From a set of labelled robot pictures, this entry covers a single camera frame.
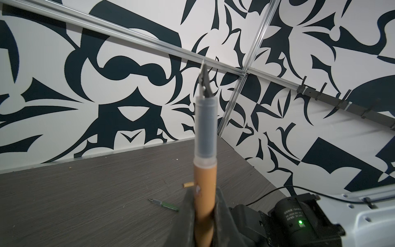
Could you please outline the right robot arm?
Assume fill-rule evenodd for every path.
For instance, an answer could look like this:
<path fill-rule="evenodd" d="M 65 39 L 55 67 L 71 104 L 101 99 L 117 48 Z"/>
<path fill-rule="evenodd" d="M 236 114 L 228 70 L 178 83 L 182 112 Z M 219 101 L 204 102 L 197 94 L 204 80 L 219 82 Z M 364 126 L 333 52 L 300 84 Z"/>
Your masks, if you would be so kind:
<path fill-rule="evenodd" d="M 330 196 L 307 191 L 268 212 L 237 205 L 230 213 L 248 247 L 393 247 L 395 188 Z"/>

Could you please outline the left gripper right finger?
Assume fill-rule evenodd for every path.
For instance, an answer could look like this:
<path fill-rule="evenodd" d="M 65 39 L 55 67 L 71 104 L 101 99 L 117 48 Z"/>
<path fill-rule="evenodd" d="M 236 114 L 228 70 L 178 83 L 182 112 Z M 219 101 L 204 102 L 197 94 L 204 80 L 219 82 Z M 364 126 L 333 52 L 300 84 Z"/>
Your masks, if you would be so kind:
<path fill-rule="evenodd" d="M 216 204 L 214 208 L 215 231 L 213 247 L 243 247 L 244 241 L 236 227 L 230 209 L 226 205 L 223 193 L 216 188 Z"/>

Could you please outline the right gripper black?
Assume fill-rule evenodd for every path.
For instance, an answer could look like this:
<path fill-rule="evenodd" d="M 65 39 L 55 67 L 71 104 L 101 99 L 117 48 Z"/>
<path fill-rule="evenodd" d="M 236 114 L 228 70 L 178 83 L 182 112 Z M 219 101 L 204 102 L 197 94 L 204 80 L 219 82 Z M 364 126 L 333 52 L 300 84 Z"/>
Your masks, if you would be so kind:
<path fill-rule="evenodd" d="M 319 199 L 306 193 L 278 201 L 267 214 L 241 204 L 230 213 L 248 247 L 340 247 L 345 230 L 330 222 Z"/>

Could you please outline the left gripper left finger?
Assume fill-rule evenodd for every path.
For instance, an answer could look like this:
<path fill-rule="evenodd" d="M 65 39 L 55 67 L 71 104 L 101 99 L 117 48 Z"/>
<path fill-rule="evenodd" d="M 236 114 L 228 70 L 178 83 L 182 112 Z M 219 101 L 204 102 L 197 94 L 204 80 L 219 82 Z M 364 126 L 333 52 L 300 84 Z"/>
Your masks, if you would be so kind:
<path fill-rule="evenodd" d="M 194 192 L 188 188 L 164 247 L 194 247 Z"/>

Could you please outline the brown pen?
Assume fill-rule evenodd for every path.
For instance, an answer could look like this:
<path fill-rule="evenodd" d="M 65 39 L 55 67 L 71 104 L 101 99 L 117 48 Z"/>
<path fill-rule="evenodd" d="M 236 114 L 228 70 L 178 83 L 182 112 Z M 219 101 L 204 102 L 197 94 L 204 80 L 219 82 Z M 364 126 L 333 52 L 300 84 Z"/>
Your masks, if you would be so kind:
<path fill-rule="evenodd" d="M 210 88 L 207 64 L 202 62 L 195 98 L 194 237 L 197 247 L 211 246 L 217 184 L 218 102 Z"/>

